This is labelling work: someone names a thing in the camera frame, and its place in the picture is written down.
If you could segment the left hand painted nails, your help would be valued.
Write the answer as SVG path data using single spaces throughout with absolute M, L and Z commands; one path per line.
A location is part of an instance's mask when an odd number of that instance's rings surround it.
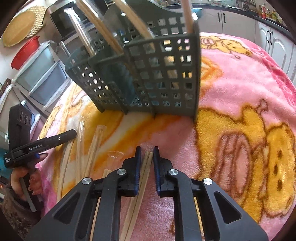
M 11 188 L 22 201 L 27 201 L 24 192 L 25 187 L 32 195 L 43 194 L 42 175 L 39 168 L 35 168 L 32 173 L 30 173 L 28 167 L 16 167 L 13 169 L 11 174 Z

